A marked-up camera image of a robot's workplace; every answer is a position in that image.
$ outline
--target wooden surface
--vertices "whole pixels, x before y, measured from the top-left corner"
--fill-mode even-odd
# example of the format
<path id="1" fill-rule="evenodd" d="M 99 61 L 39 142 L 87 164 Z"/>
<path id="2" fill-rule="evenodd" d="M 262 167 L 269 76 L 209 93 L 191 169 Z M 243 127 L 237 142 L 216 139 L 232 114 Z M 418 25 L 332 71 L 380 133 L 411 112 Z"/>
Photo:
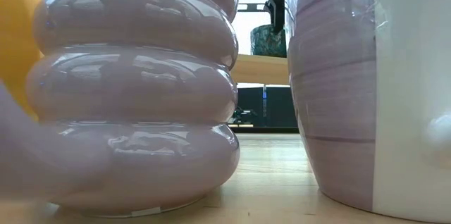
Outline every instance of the wooden surface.
<path id="1" fill-rule="evenodd" d="M 0 223 L 414 223 L 353 209 L 322 195 L 298 135 L 239 135 L 239 139 L 242 158 L 234 176 L 183 209 L 141 218 L 102 219 L 52 205 L 0 203 Z"/>
<path id="2" fill-rule="evenodd" d="M 286 58 L 239 55 L 232 77 L 240 83 L 288 85 L 288 62 Z"/>

